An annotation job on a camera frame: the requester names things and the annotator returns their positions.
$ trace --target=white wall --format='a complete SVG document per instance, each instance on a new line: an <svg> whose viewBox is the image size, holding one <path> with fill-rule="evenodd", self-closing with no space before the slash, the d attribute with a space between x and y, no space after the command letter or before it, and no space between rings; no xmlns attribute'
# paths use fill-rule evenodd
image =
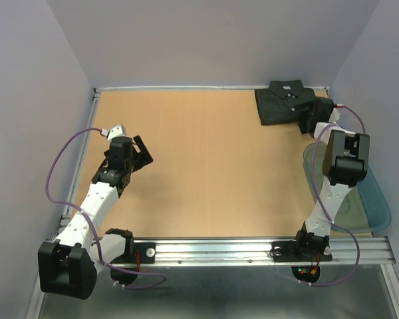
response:
<svg viewBox="0 0 399 319"><path fill-rule="evenodd" d="M94 87L329 85L378 0L48 0Z"/></svg>
<svg viewBox="0 0 399 319"><path fill-rule="evenodd" d="M399 278L399 0L381 0L331 96L356 109L371 136L370 166L392 210L387 233Z"/></svg>
<svg viewBox="0 0 399 319"><path fill-rule="evenodd" d="M45 0L0 1L0 318L24 318L37 249L57 231L62 207L44 185L49 166L85 126L91 85ZM74 145L53 178L66 197Z"/></svg>

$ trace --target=gray wall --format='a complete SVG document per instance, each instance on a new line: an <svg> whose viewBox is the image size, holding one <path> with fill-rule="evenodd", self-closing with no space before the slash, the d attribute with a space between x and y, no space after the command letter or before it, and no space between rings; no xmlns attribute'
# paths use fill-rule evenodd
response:
<svg viewBox="0 0 399 319"><path fill-rule="evenodd" d="M62 207L44 194L59 148L86 124L90 83L44 0L0 1L0 318L24 318L37 249ZM53 178L67 196L74 145Z"/></svg>
<svg viewBox="0 0 399 319"><path fill-rule="evenodd" d="M378 0L48 0L94 87L329 85Z"/></svg>
<svg viewBox="0 0 399 319"><path fill-rule="evenodd" d="M370 165L392 210L388 236L399 277L399 0L381 0L331 96L356 109L371 135Z"/></svg>

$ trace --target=wooden table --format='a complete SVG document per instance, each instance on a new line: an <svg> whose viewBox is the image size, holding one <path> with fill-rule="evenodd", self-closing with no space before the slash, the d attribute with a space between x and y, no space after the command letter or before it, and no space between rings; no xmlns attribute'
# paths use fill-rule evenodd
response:
<svg viewBox="0 0 399 319"><path fill-rule="evenodd" d="M101 235L293 236L313 208L303 150L314 139L296 124L261 126L252 90L103 92L94 126L119 123L154 163L132 175ZM78 204L107 148L92 134Z"/></svg>

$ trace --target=gray floor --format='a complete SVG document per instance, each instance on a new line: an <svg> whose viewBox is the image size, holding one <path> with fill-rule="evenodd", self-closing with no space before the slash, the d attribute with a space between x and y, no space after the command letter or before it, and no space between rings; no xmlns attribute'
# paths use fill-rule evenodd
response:
<svg viewBox="0 0 399 319"><path fill-rule="evenodd" d="M320 282L340 278L351 267L323 266ZM42 318L396 318L379 265L360 266L348 281L326 288L297 284L287 266L164 272L165 284L141 291L115 288L103 272L85 301L48 295Z"/></svg>

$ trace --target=metal frame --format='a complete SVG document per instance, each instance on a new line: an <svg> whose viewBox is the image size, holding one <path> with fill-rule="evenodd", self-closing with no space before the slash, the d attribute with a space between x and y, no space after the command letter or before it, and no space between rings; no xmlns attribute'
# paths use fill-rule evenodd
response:
<svg viewBox="0 0 399 319"><path fill-rule="evenodd" d="M130 86L122 88L99 88L95 90L92 108L88 117L87 127L91 127L98 108L101 92L131 91L131 90L253 90L265 86ZM315 89L328 92L329 87L320 86ZM82 143L74 177L68 194L68 201L73 201L80 181L80 173L86 156L89 141L87 134ZM68 225L71 210L63 210L59 233ZM136 242L154 241L156 243L155 264L142 267L178 267L178 266L277 266L299 265L299 263L275 263L269 256L272 245L286 241L286 237L265 238L206 238L206 239L137 239ZM380 264L382 272L399 317L399 282L394 273L395 259L387 238L358 238L361 249L360 264ZM330 241L334 260L326 265L353 265L356 260L356 247L348 237L332 237ZM33 295L27 312L27 319L38 318L41 315L41 305L45 294L40 290L39 278L35 283Z"/></svg>

